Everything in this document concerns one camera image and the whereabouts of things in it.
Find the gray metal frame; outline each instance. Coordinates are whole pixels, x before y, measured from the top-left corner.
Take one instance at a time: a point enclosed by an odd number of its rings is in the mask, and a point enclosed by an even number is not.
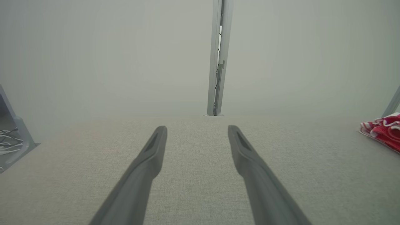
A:
[[[210,79],[208,83],[207,115],[213,116],[215,98],[215,77],[217,71],[218,43],[220,39],[222,0],[214,0],[212,11],[211,54],[210,54]]]
[[[13,155],[6,161],[6,164],[4,166],[0,166],[0,173],[2,173],[6,169],[8,169],[10,166],[12,166],[16,161],[18,161],[20,158],[22,158],[24,155],[26,155],[28,152],[30,152],[32,149],[34,149],[36,147],[36,144],[33,141],[32,136],[30,135],[22,118],[15,115],[15,112],[12,109],[11,104],[6,96],[6,93],[1,85],[0,85],[0,95],[3,97],[3,100],[7,106],[7,109],[10,112],[12,118],[14,119],[14,122],[18,128],[18,131],[19,131],[19,134],[21,135],[22,140],[24,140],[24,143],[23,143],[21,149],[15,153],[13,153]]]
[[[215,94],[215,106],[216,115],[222,116],[222,96],[224,93],[224,83],[225,83],[225,72],[226,66],[228,64],[228,49],[229,49],[229,39],[230,39],[230,29],[232,24],[233,15],[233,0],[225,0],[223,8],[223,19],[222,19],[222,32],[221,32],[221,45],[220,45],[220,58],[218,62],[218,85]]]
[[[397,89],[396,93],[394,94],[392,100],[390,101],[388,107],[386,108],[385,112],[383,113],[382,117],[386,117],[392,113],[394,113],[397,107],[400,104],[400,86]]]

